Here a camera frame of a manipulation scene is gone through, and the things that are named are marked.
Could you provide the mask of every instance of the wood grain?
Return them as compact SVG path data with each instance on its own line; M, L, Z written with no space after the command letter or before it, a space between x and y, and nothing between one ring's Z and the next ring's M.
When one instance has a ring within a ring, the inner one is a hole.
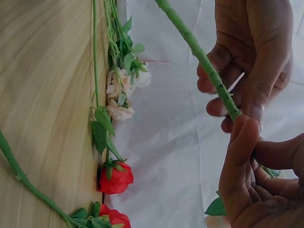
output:
M98 4L104 102L108 44ZM102 200L90 126L92 17L91 0L0 1L0 129L30 181L66 213ZM0 227L66 227L15 178L2 153Z

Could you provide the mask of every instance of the red rose bud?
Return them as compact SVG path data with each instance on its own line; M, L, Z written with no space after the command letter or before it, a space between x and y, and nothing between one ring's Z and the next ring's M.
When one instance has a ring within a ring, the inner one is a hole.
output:
M106 194L120 194L124 192L129 184L133 184L131 167L123 162L108 164L101 171L99 181L100 191Z
M109 216L110 223L113 227L131 228L130 220L125 214L121 214L114 209L109 209L105 204L101 205L99 215L103 217Z

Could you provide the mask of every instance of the red rose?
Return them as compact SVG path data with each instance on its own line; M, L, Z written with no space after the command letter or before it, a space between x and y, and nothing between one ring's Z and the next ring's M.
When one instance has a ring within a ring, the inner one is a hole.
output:
M117 210L109 209L105 204L101 205L99 215L108 215L111 225L124 224L122 228L131 228L130 220L125 214L121 214Z
M103 167L101 171L101 178L99 181L100 191L106 194L119 194L124 192L129 184L133 184L133 174L131 173L131 167L123 162L118 162L124 171L119 171L115 166L112 170L111 179L108 180L106 176L107 167Z

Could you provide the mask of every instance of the hand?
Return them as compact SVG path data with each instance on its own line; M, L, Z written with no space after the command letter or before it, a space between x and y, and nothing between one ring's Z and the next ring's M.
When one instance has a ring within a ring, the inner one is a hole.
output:
M259 123L264 108L288 84L293 66L293 14L289 0L216 0L217 41L208 54L243 114ZM198 89L214 93L215 88L202 67L198 67ZM220 99L207 105L212 116L226 116L222 130L231 133L233 122Z
M293 169L299 179L270 179L271 169ZM259 140L254 119L236 119L219 181L232 228L286 228L304 224L304 134L286 142Z

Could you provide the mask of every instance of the green stem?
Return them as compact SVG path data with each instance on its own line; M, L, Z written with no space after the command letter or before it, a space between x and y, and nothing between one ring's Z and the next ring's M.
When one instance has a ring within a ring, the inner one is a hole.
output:
M125 35L124 35L124 31L123 31L123 27L118 19L118 13L117 13L117 8L116 8L116 4L115 4L115 0L109 0L110 1L110 5L111 5L111 11L113 13L114 16L114 20L116 21L117 27L118 27L118 32L120 32L121 37L123 38L124 44L127 47L128 51L130 53L132 53L132 48L128 45L126 39L125 39Z
M110 151L106 150L106 163L111 164Z
M23 182L23 184L38 198L40 198L42 201L44 201L47 205L49 205L57 214L59 214L65 222L69 222L77 227L85 228L86 226L81 225L80 223L74 221L72 218L70 218L59 206L56 205L54 201L52 201L49 197L41 193L28 179L26 174L23 172L21 167L19 166L16 158L14 157L10 145L8 141L5 139L2 131L0 130L0 148L8 160L10 166L16 173L16 178Z
M95 79L95 95L96 106L99 107L99 89L97 74L97 1L93 0L93 57L94 57L94 79Z
M240 114L241 111L235 106L231 95L223 85L223 82L210 63L207 55L203 49L199 46L193 33L185 26L179 15L171 8L167 0L155 0L158 6L167 14L168 18L175 25L177 30L183 36L185 41L191 48L192 54L199 60L200 65L204 68L205 72L209 75L211 83L215 86L219 98L222 99L225 108L228 111L231 119L234 121Z
M116 46L116 43L113 41L113 28L112 28L109 9L108 9L108 4L106 3L106 1L107 0L104 0L104 10L105 10L105 15L106 15L106 22L107 22L107 25L108 25L108 39L110 40L110 44L109 44L110 45L110 51L112 53L111 56L112 56L112 60L113 60L114 71L115 71L115 75L116 75L116 81L117 81L117 83L121 84L119 72L117 70L117 61L116 61L115 47L117 47L117 46Z

